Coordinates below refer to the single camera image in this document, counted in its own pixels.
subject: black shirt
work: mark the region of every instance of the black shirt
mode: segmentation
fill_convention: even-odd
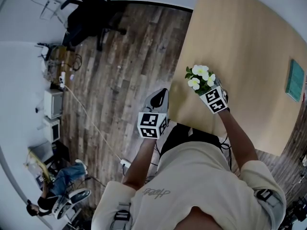
[[[40,197],[38,199],[38,206],[44,210],[52,210],[54,204],[56,203],[58,197],[54,197],[55,195],[52,192],[47,193],[46,198]]]

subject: white flower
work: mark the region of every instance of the white flower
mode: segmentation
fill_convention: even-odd
[[[198,90],[200,88],[200,83],[201,81],[197,78],[192,78],[191,80],[188,81],[188,85],[190,87],[193,87],[193,90]]]
[[[207,81],[209,78],[209,73],[208,72],[205,72],[203,75],[202,75],[202,79],[204,79],[205,81]]]
[[[194,75],[203,76],[204,74],[208,74],[209,68],[207,66],[198,66],[194,65],[192,68],[192,72]]]
[[[214,80],[215,80],[215,74],[212,74],[209,78],[208,78],[208,81],[207,81],[207,85],[209,87],[212,87],[214,85]]]

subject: white sneaker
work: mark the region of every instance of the white sneaker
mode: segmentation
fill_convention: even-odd
[[[88,173],[87,170],[86,170],[86,169],[87,169],[86,165],[85,165],[80,159],[76,159],[75,162],[76,162],[76,163],[81,163],[81,164],[83,165],[83,167],[84,167],[85,174]]]

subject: teal book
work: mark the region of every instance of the teal book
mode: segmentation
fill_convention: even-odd
[[[301,92],[304,85],[304,70],[295,61],[291,60],[286,93],[296,102],[301,98]]]

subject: jeans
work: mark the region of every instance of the jeans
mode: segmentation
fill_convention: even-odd
[[[172,148],[189,141],[202,141],[215,145],[221,150],[221,143],[217,136],[200,131],[198,129],[192,129],[193,134],[189,136],[190,127],[177,124],[169,134],[161,149],[161,156]]]
[[[83,175],[85,175],[85,169],[81,163],[75,163],[71,167],[61,169],[57,174],[53,187],[50,188],[50,192],[55,196],[64,195],[69,183],[79,179]]]

